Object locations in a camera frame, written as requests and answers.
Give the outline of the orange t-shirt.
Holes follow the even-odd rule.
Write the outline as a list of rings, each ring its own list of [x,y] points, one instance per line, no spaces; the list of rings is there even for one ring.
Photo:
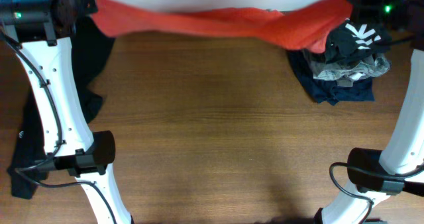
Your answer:
[[[329,33],[352,13],[346,0],[322,0],[281,13],[254,7],[224,8],[196,13],[160,13],[112,0],[97,0],[92,16],[109,37],[132,32],[159,31],[207,37],[252,37],[286,50],[325,51]]]

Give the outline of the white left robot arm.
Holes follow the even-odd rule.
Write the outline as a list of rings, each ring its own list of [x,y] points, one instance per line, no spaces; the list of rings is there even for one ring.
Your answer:
[[[95,0],[1,0],[1,38],[25,69],[44,131],[46,158],[32,169],[66,170],[98,223],[132,223],[113,173],[115,139],[89,129],[72,71],[75,23],[96,12]]]

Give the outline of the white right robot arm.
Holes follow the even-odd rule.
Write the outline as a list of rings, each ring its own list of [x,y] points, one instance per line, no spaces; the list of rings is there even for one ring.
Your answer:
[[[392,196],[407,192],[423,195],[423,0],[346,0],[354,16],[364,21],[373,10],[388,28],[406,30],[404,40],[413,48],[407,93],[392,137],[384,150],[354,148],[347,162],[348,181],[338,196],[319,209],[314,223],[367,223],[372,209]]]

